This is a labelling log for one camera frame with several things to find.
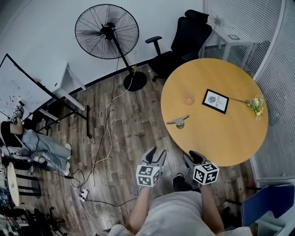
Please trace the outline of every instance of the white t-shirt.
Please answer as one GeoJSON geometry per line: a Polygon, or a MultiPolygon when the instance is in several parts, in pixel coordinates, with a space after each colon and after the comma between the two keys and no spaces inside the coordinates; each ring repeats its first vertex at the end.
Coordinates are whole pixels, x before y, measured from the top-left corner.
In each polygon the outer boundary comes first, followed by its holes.
{"type": "MultiPolygon", "coordinates": [[[[198,192],[175,192],[153,200],[146,221],[136,236],[214,236],[202,221],[202,200],[198,192]]],[[[252,236],[248,227],[219,236],[252,236]]],[[[114,225],[108,236],[134,236],[122,225],[114,225]]]]}

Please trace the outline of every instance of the whiteboard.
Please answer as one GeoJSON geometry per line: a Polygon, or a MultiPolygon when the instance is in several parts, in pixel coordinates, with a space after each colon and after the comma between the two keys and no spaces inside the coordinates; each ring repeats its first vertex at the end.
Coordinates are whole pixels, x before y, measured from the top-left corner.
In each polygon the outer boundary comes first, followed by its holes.
{"type": "MultiPolygon", "coordinates": [[[[0,65],[0,111],[12,117],[19,101],[24,103],[24,117],[26,119],[38,110],[52,97],[36,85],[32,78],[26,76],[18,65],[6,54],[0,65]]],[[[0,119],[7,120],[1,114],[0,119]]]]}

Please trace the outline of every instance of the fan guard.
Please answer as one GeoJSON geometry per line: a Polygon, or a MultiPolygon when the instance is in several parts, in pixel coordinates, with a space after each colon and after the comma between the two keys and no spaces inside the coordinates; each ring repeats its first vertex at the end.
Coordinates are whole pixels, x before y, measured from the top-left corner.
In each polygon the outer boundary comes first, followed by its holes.
{"type": "Polygon", "coordinates": [[[110,4],[93,6],[84,11],[76,22],[75,33],[83,50],[102,59],[121,56],[113,36],[123,56],[135,47],[139,37],[134,17],[125,9],[110,4]]]}

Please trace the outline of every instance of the person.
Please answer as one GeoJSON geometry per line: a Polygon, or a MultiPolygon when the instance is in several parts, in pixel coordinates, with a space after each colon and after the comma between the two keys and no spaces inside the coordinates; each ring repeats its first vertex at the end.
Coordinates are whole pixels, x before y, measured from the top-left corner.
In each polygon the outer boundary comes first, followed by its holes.
{"type": "Polygon", "coordinates": [[[55,143],[48,136],[37,134],[33,130],[23,128],[21,118],[23,113],[20,112],[16,117],[17,123],[3,121],[0,124],[0,145],[6,148],[10,157],[14,157],[15,153],[9,151],[18,150],[21,159],[34,160],[39,162],[41,158],[51,162],[56,168],[62,171],[66,176],[70,173],[71,145],[67,143],[64,147],[55,143]]]}
{"type": "Polygon", "coordinates": [[[210,187],[193,191],[185,182],[188,171],[182,164],[173,179],[175,192],[155,198],[150,207],[151,188],[141,186],[125,227],[114,225],[108,236],[251,236],[248,227],[224,231],[210,187]]]}

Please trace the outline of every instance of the white wall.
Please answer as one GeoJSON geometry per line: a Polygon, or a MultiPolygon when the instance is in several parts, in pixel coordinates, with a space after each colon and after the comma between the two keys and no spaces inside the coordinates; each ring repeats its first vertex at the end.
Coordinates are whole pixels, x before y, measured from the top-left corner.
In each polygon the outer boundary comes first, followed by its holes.
{"type": "MultiPolygon", "coordinates": [[[[91,6],[104,4],[101,0],[26,0],[28,4],[17,18],[0,35],[0,60],[6,53],[33,78],[42,78],[41,66],[50,54],[56,54],[69,62],[71,69],[87,84],[116,70],[116,59],[95,58],[78,45],[75,23],[80,14],[91,6]]],[[[127,60],[130,64],[156,56],[153,44],[146,44],[149,37],[160,35],[162,52],[170,50],[177,28],[177,20],[188,9],[203,11],[203,0],[109,0],[129,11],[139,25],[140,36],[127,60]]],[[[124,68],[122,60],[119,69],[124,68]]],[[[66,90],[77,86],[67,83],[66,90]]]]}
{"type": "Polygon", "coordinates": [[[0,0],[0,32],[21,3],[22,0],[0,0]]]}

